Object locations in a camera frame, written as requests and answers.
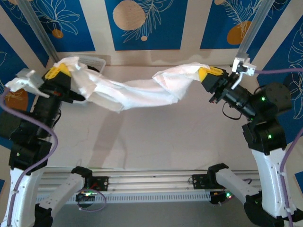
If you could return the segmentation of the white t-shirt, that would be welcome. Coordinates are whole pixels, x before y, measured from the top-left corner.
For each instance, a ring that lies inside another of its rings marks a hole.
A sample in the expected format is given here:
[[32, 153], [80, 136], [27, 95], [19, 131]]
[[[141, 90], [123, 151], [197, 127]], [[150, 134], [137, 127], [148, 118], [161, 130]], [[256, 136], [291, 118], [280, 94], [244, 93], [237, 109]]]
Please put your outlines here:
[[151, 79], [124, 83], [111, 80], [80, 63], [78, 56], [67, 57], [54, 66], [64, 64], [71, 73], [73, 87], [87, 102], [93, 102], [113, 112], [132, 108], [166, 106], [183, 99], [190, 84], [202, 82], [201, 72], [210, 66], [198, 62], [178, 65], [158, 71]]

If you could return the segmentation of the white plastic basket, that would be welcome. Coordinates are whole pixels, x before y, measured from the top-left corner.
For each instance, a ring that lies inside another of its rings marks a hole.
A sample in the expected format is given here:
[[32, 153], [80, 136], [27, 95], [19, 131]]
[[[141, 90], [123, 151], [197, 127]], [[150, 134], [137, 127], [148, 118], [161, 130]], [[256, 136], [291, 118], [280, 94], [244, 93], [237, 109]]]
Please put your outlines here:
[[100, 74], [103, 72], [106, 66], [106, 61], [104, 59], [87, 55], [79, 55], [79, 62], [87, 66], [95, 67], [99, 70]]

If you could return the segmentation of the black controller box green light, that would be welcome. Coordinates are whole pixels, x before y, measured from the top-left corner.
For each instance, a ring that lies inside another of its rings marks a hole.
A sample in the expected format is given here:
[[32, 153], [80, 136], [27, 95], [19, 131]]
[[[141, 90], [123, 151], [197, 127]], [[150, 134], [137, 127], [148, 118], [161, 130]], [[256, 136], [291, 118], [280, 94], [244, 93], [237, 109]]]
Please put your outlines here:
[[210, 203], [215, 206], [222, 206], [235, 198], [234, 194], [232, 194], [227, 189], [221, 189], [218, 191], [211, 191], [210, 192], [211, 200]]
[[77, 205], [82, 208], [86, 209], [93, 205], [95, 198], [98, 194], [93, 191], [80, 191], [76, 194], [76, 202]]

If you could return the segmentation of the aluminium frame post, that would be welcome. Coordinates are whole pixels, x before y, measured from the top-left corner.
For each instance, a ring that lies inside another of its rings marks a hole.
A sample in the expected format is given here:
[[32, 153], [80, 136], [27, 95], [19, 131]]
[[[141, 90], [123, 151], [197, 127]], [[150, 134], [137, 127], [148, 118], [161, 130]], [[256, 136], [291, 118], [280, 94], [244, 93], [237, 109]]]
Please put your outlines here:
[[30, 25], [31, 29], [35, 33], [36, 37], [38, 38], [39, 42], [43, 46], [48, 56], [54, 62], [58, 62], [60, 59], [59, 56], [57, 55], [55, 47], [52, 44], [45, 29], [43, 28], [38, 16], [33, 10], [30, 2], [28, 0], [16, 0], [16, 2], [20, 11], [22, 12], [23, 16], [27, 20], [28, 24]]
[[251, 46], [255, 36], [257, 35], [262, 23], [264, 22], [268, 12], [270, 11], [275, 0], [262, 0], [259, 9], [257, 10], [243, 40], [238, 48], [238, 52], [235, 56], [240, 59], [240, 62], [244, 62], [248, 58], [247, 51]]

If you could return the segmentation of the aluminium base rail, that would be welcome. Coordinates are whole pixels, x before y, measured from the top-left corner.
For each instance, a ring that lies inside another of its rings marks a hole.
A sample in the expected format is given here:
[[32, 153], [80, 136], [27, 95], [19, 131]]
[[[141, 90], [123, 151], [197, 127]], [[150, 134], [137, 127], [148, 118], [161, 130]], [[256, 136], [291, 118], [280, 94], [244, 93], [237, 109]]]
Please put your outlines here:
[[[94, 168], [93, 176], [107, 176], [107, 192], [185, 192], [193, 191], [192, 175], [206, 174], [205, 170], [113, 170]], [[47, 168], [39, 183], [38, 192], [49, 194], [69, 176], [69, 168]]]

